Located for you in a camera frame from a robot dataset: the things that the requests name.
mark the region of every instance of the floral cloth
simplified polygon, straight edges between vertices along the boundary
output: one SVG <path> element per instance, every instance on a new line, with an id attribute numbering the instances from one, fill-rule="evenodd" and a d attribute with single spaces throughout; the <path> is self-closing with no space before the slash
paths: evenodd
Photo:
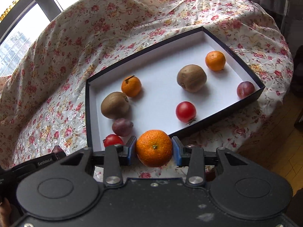
<path id="1" fill-rule="evenodd" d="M 0 94 L 2 93 L 3 87 L 8 79 L 10 79 L 12 75 L 2 76 L 0 77 Z"/>
<path id="2" fill-rule="evenodd" d="M 274 20 L 247 0 L 80 0 L 33 43 L 2 90 L 0 163 L 4 168 L 87 145 L 85 81 L 94 73 L 164 39 L 204 26 L 255 71 L 266 88 L 259 100 L 193 134 L 184 143 L 237 150 L 281 102 L 293 72 L 290 51 Z M 162 168 L 123 168 L 125 177 L 184 176 Z M 102 170 L 95 176 L 102 180 Z"/>

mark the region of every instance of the tomato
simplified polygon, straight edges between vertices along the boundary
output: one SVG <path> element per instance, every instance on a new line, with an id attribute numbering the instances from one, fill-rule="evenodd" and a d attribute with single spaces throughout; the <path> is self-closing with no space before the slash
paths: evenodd
<path id="1" fill-rule="evenodd" d="M 115 144 L 124 145 L 124 142 L 122 141 L 122 139 L 119 136 L 117 136 L 116 134 L 110 134 L 103 140 L 103 145 L 105 148 L 110 145 L 115 145 Z"/>
<path id="2" fill-rule="evenodd" d="M 176 108 L 177 118 L 184 123 L 193 122 L 196 114 L 196 108 L 190 102 L 181 102 Z"/>

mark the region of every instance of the tangerine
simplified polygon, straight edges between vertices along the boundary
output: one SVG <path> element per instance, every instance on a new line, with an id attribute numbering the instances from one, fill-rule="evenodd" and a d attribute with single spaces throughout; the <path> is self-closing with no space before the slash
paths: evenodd
<path id="1" fill-rule="evenodd" d="M 164 131 L 148 130 L 139 137 L 136 152 L 142 164 L 164 166 L 172 158 L 172 140 Z"/>
<path id="2" fill-rule="evenodd" d="M 121 85 L 122 92 L 128 97 L 135 97 L 141 89 L 141 82 L 135 75 L 125 78 Z"/>
<path id="3" fill-rule="evenodd" d="M 220 51 L 211 51 L 205 57 L 205 63 L 210 70 L 220 71 L 225 66 L 225 56 Z"/>

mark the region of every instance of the tomato stem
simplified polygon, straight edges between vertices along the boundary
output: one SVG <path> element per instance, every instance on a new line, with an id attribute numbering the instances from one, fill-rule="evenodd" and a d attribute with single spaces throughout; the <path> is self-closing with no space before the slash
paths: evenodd
<path id="1" fill-rule="evenodd" d="M 187 125 L 190 125 L 191 123 L 193 123 L 193 122 L 196 121 L 196 120 L 197 120 L 196 118 L 191 119 L 191 120 L 187 123 Z"/>
<path id="2" fill-rule="evenodd" d="M 135 77 L 135 75 L 130 76 L 129 78 L 125 79 L 125 82 L 128 83 L 128 81 L 129 81 L 131 78 L 133 78 L 133 77 Z"/>

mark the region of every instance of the tangerine stem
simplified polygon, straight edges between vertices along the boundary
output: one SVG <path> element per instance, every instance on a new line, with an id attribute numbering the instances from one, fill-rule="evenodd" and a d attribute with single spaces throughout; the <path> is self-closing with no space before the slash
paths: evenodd
<path id="1" fill-rule="evenodd" d="M 135 77 L 135 75 L 130 76 L 129 78 L 125 79 L 125 82 L 128 83 L 128 81 L 129 81 L 131 78 L 133 78 L 133 77 Z"/>

